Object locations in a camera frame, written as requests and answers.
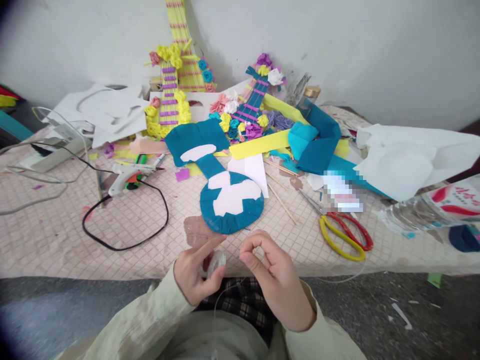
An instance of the beige sleeve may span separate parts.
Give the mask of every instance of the beige sleeve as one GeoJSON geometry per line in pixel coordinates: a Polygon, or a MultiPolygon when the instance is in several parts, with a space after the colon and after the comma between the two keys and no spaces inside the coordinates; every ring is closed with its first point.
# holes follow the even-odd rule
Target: beige sleeve
{"type": "Polygon", "coordinates": [[[156,359],[178,323],[194,310],[180,291],[172,266],[156,290],[120,310],[88,347],[66,350],[58,360],[156,359]]]}
{"type": "Polygon", "coordinates": [[[285,329],[285,344],[291,360],[361,359],[367,358],[357,344],[335,321],[325,318],[310,287],[302,281],[303,290],[316,312],[313,326],[304,332],[285,329]]]}

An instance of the hand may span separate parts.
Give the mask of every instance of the hand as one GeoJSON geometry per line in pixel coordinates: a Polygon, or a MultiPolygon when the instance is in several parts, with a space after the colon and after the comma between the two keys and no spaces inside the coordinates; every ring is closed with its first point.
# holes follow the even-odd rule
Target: hand
{"type": "Polygon", "coordinates": [[[200,265],[207,271],[214,249],[227,238],[226,235],[212,237],[204,245],[182,251],[173,266],[173,276],[183,296],[193,307],[197,307],[207,296],[220,289],[226,266],[217,268],[205,281],[200,277],[200,265]]]}
{"type": "Polygon", "coordinates": [[[243,240],[240,260],[258,280],[266,303],[285,328],[299,333],[312,327],[317,315],[295,273],[292,258],[267,232],[256,230],[243,240]],[[257,247],[265,253],[264,264],[252,253],[257,247]]]}

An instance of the bottle label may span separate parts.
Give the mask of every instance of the bottle label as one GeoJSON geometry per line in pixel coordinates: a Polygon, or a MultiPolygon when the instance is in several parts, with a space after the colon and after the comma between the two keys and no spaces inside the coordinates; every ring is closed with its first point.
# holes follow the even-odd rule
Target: bottle label
{"type": "Polygon", "coordinates": [[[480,215],[480,192],[468,181],[459,181],[426,195],[438,208],[456,219],[480,215]]]}

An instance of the white paper flower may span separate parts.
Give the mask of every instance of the white paper flower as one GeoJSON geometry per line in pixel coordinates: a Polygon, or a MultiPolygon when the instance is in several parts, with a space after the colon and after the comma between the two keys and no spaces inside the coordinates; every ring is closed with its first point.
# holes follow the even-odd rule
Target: white paper flower
{"type": "Polygon", "coordinates": [[[239,100],[239,94],[237,93],[236,90],[227,90],[225,92],[226,98],[230,101],[238,101],[239,100]]]}
{"type": "Polygon", "coordinates": [[[268,82],[272,85],[280,85],[283,82],[284,75],[274,68],[268,73],[268,82]]]}
{"type": "Polygon", "coordinates": [[[228,114],[235,114],[237,112],[237,109],[239,108],[240,104],[236,100],[229,101],[225,104],[225,107],[223,108],[223,111],[228,113],[228,114]]]}

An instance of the plaid skirt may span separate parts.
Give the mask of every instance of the plaid skirt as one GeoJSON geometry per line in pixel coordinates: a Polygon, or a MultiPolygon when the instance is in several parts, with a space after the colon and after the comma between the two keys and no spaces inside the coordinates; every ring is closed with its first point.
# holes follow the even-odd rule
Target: plaid skirt
{"type": "Polygon", "coordinates": [[[220,290],[202,300],[195,311],[213,310],[217,299],[217,310],[223,310],[248,321],[270,347],[277,318],[267,305],[255,277],[224,278],[220,290]]]}

